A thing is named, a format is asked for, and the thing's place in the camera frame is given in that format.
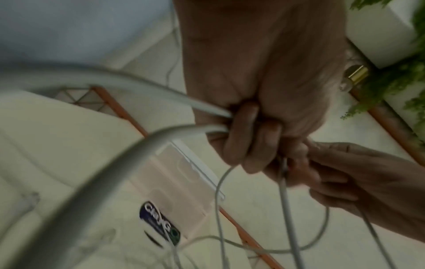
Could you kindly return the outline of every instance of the label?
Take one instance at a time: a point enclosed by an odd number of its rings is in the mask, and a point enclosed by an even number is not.
[[[155,207],[152,205],[150,201],[145,202],[140,208],[139,217],[141,220],[144,220],[148,223],[155,231],[158,232],[166,241],[168,241],[167,236],[164,232],[164,228],[162,223],[164,223],[165,230],[170,237],[171,242],[174,246],[180,242],[180,231],[174,226],[164,214],[161,214],[161,218],[159,218],[159,214],[156,211]]]

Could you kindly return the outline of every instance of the green plant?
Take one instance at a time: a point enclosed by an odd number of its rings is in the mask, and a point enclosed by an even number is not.
[[[355,0],[352,8],[370,4],[386,5],[391,0]],[[425,82],[425,0],[416,10],[412,23],[417,34],[417,53],[369,76],[360,89],[360,103],[351,107],[342,118],[365,112],[383,101],[388,94],[397,94],[415,82]],[[425,127],[425,90],[419,97],[406,102],[405,109],[417,113],[416,129]]]
[[[381,3],[382,6],[388,5],[389,2],[392,0],[354,0],[354,2],[351,4],[351,9],[362,9],[365,6],[374,5],[377,3]]]

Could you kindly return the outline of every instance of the gray wall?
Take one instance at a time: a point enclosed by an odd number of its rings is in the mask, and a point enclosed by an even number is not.
[[[169,0],[0,0],[0,62],[97,62],[169,5]]]

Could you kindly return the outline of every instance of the wooden trim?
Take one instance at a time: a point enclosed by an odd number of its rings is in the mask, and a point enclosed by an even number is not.
[[[352,89],[350,93],[359,101],[359,90]],[[385,107],[376,106],[368,110],[368,112],[418,164],[425,166],[425,155],[411,141],[411,134],[400,128],[398,124],[399,119],[387,117],[388,112]]]
[[[91,89],[96,92],[120,118],[128,120],[144,137],[149,135],[149,133],[114,99],[114,97],[107,92],[107,90],[97,86],[92,87]],[[223,208],[220,208],[220,212],[236,227],[236,230],[244,243],[251,247],[263,249],[260,244],[229,215],[229,213],[227,213]],[[271,269],[284,269],[270,254],[261,254],[259,257],[267,263]]]

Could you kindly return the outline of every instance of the hand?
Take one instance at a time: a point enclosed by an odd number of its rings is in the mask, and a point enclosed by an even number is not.
[[[320,178],[305,183],[326,207],[342,208],[425,242],[425,168],[349,143],[307,143]],[[300,177],[300,173],[291,177]]]
[[[286,156],[305,156],[301,142],[322,125],[344,71],[343,2],[174,2],[188,95],[238,111],[229,136],[209,136],[223,160],[256,173],[273,160],[278,144]],[[243,105],[247,101],[254,103]],[[199,111],[195,119],[227,123]],[[272,145],[264,148],[266,137]]]

